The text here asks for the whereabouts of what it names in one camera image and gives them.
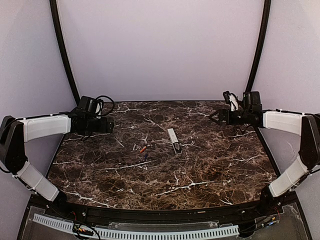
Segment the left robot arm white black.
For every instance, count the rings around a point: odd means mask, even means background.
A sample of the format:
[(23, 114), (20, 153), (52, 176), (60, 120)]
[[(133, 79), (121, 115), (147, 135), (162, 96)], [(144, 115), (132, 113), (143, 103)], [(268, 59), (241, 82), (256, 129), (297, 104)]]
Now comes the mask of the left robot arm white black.
[(51, 183), (28, 160), (25, 144), (29, 141), (53, 135), (77, 133), (88, 137), (92, 133), (110, 134), (114, 120), (103, 113), (105, 96), (82, 96), (72, 111), (40, 116), (14, 118), (7, 115), (0, 125), (1, 171), (12, 174), (30, 191), (55, 205), (66, 202), (66, 194)]

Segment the white remote control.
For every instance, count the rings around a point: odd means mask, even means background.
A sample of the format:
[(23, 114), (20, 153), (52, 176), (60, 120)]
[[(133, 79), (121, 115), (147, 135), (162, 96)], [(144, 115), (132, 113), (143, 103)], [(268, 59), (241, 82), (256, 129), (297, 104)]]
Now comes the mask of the white remote control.
[(180, 145), (180, 142), (176, 136), (176, 133), (174, 131), (173, 128), (168, 128), (167, 129), (167, 132), (168, 132), (168, 135), (169, 135), (169, 138), (170, 138), (170, 141), (171, 141), (171, 144), (172, 144), (172, 147), (173, 147), (173, 150), (175, 152), (176, 155), (179, 155), (182, 153), (182, 148), (181, 148), (181, 145)]

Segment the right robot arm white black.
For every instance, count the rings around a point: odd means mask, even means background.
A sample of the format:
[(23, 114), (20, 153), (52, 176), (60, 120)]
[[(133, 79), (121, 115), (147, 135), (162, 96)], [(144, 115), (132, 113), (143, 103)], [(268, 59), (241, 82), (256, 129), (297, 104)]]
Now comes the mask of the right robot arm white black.
[(264, 110), (257, 91), (244, 92), (243, 99), (229, 91), (223, 93), (229, 108), (222, 108), (209, 118), (218, 125), (250, 125), (268, 130), (278, 130), (300, 137), (300, 147), (294, 162), (269, 186), (261, 197), (275, 199), (287, 193), (320, 164), (320, 116), (319, 114), (293, 112), (282, 109)]

